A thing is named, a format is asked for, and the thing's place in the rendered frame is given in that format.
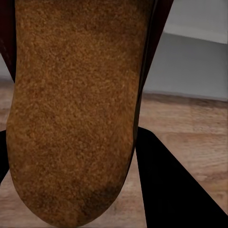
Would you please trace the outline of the sandal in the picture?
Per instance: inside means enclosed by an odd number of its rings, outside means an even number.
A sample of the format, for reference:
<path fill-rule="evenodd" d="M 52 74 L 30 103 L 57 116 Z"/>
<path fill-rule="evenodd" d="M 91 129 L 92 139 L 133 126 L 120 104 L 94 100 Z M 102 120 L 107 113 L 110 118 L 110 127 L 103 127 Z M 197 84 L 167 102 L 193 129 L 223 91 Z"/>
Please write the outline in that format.
<path fill-rule="evenodd" d="M 77 228 L 118 197 L 143 87 L 173 0 L 0 0 L 14 81 L 9 170 L 41 220 Z"/>

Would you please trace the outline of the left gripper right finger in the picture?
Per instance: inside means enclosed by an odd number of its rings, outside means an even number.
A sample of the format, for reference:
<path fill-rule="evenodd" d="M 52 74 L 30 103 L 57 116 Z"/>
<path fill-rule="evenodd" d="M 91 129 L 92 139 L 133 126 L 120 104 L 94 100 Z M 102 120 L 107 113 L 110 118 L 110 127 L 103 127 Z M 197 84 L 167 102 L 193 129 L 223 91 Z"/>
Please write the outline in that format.
<path fill-rule="evenodd" d="M 228 215 L 152 131 L 138 127 L 135 148 L 147 228 L 228 228 Z"/>

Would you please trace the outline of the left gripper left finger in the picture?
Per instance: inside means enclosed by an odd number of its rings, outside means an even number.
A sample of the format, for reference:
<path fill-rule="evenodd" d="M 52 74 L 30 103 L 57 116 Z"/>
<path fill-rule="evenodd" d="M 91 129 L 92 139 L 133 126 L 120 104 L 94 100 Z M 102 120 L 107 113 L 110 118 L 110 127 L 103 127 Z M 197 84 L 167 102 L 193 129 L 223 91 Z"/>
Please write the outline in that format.
<path fill-rule="evenodd" d="M 0 132 L 0 184 L 9 170 L 6 130 Z"/>

